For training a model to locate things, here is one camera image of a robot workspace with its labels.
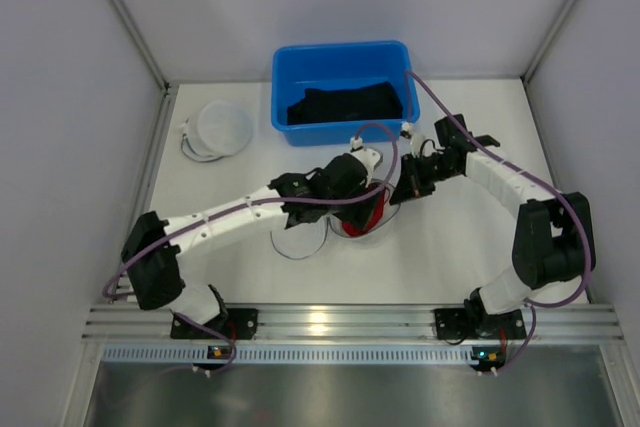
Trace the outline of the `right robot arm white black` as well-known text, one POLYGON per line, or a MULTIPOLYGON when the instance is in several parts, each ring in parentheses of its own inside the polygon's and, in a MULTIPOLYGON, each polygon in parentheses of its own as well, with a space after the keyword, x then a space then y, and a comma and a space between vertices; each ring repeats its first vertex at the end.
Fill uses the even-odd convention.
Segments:
POLYGON ((410 142, 400 160, 393 205, 427 197, 437 183, 465 177, 484 188, 515 220, 511 263, 464 302, 467 333, 492 337, 525 301, 544 288, 573 280, 584 289, 596 264, 590 205, 579 193, 563 194, 507 161, 490 135, 467 131, 457 114, 435 124, 435 150, 406 122, 401 135, 410 142))

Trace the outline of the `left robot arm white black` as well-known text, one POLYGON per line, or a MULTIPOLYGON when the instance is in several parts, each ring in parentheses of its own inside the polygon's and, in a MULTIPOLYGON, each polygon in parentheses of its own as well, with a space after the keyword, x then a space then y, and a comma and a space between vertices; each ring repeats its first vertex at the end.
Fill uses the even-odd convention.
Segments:
POLYGON ((365 226, 376 193, 370 185, 383 155, 360 147, 308 173, 285 173, 241 200, 162 219, 141 215, 121 258, 138 308, 169 309, 181 324, 221 331, 228 309, 218 290, 201 280, 215 250, 264 232, 313 225, 333 215, 365 226))

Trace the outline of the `red bra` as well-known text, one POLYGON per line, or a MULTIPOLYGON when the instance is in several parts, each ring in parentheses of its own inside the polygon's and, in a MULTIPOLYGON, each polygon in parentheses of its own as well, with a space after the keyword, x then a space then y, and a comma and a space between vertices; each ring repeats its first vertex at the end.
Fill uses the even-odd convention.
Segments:
POLYGON ((341 220, 340 225, 348 237, 362 237, 372 231, 382 220, 385 204, 390 196, 388 186, 375 196, 357 205, 356 213, 348 220, 341 220))

